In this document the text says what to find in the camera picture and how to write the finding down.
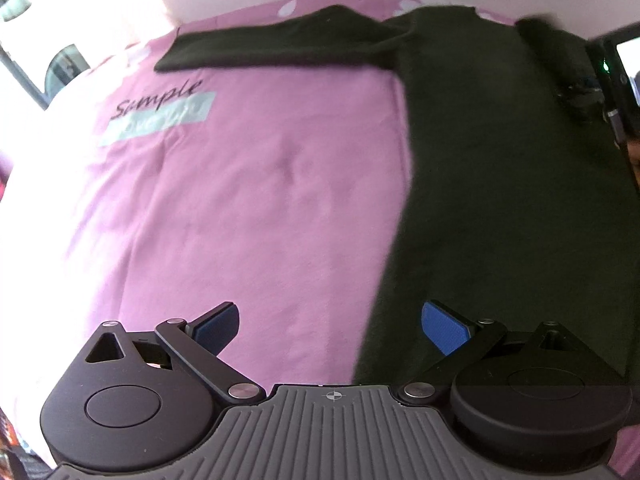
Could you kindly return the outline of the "black knit sweater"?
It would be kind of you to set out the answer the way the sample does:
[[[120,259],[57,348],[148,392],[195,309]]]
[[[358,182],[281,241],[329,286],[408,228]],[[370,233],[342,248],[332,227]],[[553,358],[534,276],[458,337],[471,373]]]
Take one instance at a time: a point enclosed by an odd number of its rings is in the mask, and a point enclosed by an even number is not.
[[[639,194],[611,129],[582,99],[582,38],[465,6],[375,21],[344,6],[268,26],[194,32],[160,73],[371,65],[394,72],[413,176],[354,379],[401,384],[438,361],[419,325],[435,299],[512,330],[555,320],[639,379]]]

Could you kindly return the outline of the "pink floral bed sheet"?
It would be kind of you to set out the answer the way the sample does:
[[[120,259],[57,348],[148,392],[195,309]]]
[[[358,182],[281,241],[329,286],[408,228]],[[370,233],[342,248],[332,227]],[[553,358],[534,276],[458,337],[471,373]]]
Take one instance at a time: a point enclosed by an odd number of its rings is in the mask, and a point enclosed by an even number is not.
[[[150,330],[224,300],[224,359],[265,386],[352,382],[413,176],[405,91],[371,65],[160,73],[194,32],[329,6],[293,0],[182,26],[84,73],[37,122],[1,203],[1,405],[39,455],[40,410],[101,322]]]

